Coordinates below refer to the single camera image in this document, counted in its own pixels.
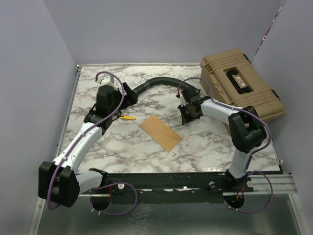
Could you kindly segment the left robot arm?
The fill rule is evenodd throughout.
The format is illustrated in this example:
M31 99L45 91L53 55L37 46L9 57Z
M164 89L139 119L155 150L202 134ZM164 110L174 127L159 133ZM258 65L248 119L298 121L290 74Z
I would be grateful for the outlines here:
M101 85L96 103L71 143L53 161L44 161L39 166L38 196L46 200L49 209L70 208L80 194L89 190L103 193L113 186L107 181L107 172L91 168L79 174L78 168L92 146L108 130L113 116L137 103L137 93L125 82L120 85L120 89L111 82Z

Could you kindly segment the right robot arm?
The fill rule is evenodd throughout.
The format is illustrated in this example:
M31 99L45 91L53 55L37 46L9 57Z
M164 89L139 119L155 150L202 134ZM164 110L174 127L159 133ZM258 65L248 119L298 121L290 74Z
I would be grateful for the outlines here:
M238 190L248 176L247 169L253 151L261 146L267 133L256 110L252 106L238 108L220 103L209 96L200 97L194 88L177 92L180 99L178 109L182 124L190 123L202 116L210 116L229 126L234 156L225 175L225 187L229 191Z

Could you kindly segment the brown kraft envelope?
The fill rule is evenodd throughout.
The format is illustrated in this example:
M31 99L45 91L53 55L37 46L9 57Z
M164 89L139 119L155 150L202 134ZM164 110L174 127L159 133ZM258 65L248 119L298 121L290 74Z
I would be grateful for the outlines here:
M141 123L140 128L167 152L170 152L182 140L179 134L154 114Z

